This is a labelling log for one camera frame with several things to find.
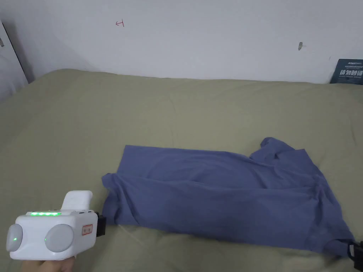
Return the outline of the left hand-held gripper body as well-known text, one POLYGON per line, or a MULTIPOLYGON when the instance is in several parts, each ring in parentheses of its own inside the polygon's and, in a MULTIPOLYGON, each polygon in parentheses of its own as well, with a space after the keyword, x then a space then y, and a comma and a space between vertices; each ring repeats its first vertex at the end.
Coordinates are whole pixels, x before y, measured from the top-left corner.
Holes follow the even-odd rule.
POLYGON ((91 191, 70 191, 59 210, 30 211, 9 227, 6 250, 14 260, 74 257, 105 235, 106 218, 90 209, 91 191))

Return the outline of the person's left hand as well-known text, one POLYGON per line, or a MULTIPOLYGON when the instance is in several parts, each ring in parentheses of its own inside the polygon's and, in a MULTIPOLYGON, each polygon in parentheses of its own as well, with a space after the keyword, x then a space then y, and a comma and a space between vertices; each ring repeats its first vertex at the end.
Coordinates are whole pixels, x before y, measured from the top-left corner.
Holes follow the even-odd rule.
POLYGON ((51 261, 22 261, 21 272, 71 272, 76 257, 70 257, 65 260, 51 261))

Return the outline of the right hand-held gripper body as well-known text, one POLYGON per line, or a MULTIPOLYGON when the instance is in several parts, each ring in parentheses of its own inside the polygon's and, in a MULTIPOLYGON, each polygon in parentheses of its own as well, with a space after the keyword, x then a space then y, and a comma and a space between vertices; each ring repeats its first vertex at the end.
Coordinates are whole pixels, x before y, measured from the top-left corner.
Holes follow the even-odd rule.
POLYGON ((363 268, 363 241, 350 241, 347 247, 348 257, 354 263, 354 269, 363 268))

